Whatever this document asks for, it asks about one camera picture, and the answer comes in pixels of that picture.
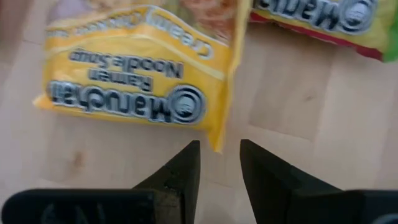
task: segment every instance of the food image on package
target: food image on package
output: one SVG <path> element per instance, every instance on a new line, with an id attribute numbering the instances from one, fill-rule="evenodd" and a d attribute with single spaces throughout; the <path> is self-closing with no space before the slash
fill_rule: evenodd
<path id="1" fill-rule="evenodd" d="M 220 151 L 251 1 L 58 0 L 39 108 L 203 129 Z"/>
<path id="2" fill-rule="evenodd" d="M 398 1 L 254 0 L 253 6 L 253 22 L 275 22 L 383 62 L 398 58 Z"/>

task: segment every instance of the light wood surface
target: light wood surface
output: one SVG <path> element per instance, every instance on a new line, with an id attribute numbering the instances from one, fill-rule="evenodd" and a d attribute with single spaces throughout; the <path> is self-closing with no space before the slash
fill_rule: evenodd
<path id="1" fill-rule="evenodd" d="M 0 57 L 0 203 L 32 187 L 132 187 L 192 139 L 202 141 L 197 223 L 254 223 L 242 138 L 342 189 L 398 188 L 397 63 L 251 24 L 220 155 L 200 131 L 35 109 L 48 8 L 34 1 L 15 59 Z"/>

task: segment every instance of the ramen noodle package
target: ramen noodle package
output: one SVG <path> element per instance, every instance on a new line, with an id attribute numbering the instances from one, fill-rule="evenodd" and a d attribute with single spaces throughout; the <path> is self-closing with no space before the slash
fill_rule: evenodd
<path id="1" fill-rule="evenodd" d="M 273 21 L 383 62 L 398 57 L 397 0 L 254 0 L 251 20 Z"/>
<path id="2" fill-rule="evenodd" d="M 247 0 L 58 0 L 39 108 L 186 126 L 222 146 Z"/>

